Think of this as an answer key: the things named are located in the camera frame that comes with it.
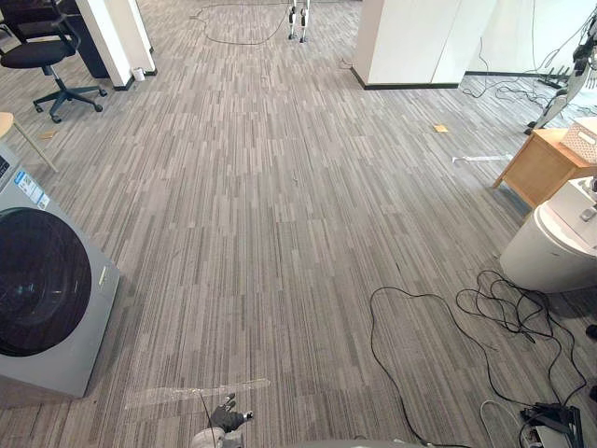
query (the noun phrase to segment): white pillar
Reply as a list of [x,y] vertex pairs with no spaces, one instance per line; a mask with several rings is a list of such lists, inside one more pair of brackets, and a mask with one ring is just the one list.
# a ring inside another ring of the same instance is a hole
[[364,0],[354,71],[365,86],[456,87],[497,0]]
[[131,65],[105,2],[76,0],[76,5],[90,30],[114,87],[126,86],[131,78]]
[[149,39],[135,0],[105,0],[124,52],[131,68],[141,67],[146,72],[156,70],[149,53]]

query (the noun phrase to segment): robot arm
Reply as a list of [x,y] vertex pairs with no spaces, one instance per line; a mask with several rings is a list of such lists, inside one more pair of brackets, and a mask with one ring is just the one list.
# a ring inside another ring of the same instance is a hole
[[193,437],[191,448],[243,448],[243,434],[237,432],[244,422],[253,418],[253,413],[236,413],[232,408],[236,405],[233,401],[234,394],[226,397],[212,413],[209,421],[211,427],[204,429]]
[[548,105],[536,121],[531,121],[527,124],[527,130],[524,132],[527,135],[531,133],[532,129],[543,128],[555,116],[557,116],[580,92],[587,77],[592,69],[592,64],[595,61],[595,47],[597,46],[597,15],[593,15],[590,23],[589,31],[587,32],[587,40],[584,44],[576,47],[572,54],[574,61],[574,69],[568,78],[568,85],[564,89],[559,89]]

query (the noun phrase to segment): robot legs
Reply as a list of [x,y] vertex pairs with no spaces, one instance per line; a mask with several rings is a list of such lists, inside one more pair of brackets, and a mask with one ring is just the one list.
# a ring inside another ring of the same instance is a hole
[[527,135],[531,134],[533,129],[543,128],[551,119],[558,115],[574,99],[585,85],[590,73],[590,62],[588,58],[583,58],[575,63],[575,68],[568,79],[568,86],[559,89],[555,96],[549,100],[548,105],[537,119],[527,124]]
[[[309,24],[310,3],[311,0],[304,0],[303,8],[300,11],[300,24],[302,26],[302,36],[299,41],[300,43],[307,42],[307,26]],[[288,21],[290,21],[290,34],[288,35],[288,39],[294,39],[297,36],[295,35],[295,23],[297,21],[297,0],[292,0]]]

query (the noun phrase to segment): washing machine door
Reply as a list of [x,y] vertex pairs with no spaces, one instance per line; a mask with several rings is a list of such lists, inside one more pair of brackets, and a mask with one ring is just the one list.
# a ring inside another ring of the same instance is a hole
[[63,341],[90,299],[90,263],[75,232],[32,208],[0,211],[0,353],[27,357]]

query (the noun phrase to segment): gray washing machine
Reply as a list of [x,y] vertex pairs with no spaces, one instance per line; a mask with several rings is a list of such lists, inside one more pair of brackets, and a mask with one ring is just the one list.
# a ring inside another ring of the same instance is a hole
[[0,144],[0,406],[83,397],[120,273]]

